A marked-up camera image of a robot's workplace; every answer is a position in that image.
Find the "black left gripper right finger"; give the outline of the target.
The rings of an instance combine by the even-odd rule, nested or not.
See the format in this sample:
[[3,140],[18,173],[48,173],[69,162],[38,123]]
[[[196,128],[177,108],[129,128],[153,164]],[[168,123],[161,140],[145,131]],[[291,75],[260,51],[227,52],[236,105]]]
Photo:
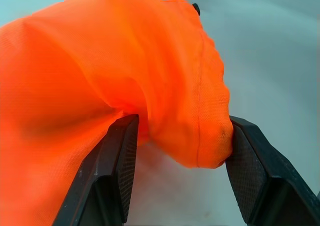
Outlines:
[[259,127],[231,116],[228,178],[248,226],[318,226],[320,200]]

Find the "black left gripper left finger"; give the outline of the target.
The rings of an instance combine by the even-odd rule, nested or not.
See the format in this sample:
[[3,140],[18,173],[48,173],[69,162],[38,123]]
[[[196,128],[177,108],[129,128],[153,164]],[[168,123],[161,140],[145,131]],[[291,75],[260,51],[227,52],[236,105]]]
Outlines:
[[122,226],[135,176],[139,116],[117,119],[82,161],[55,226]]

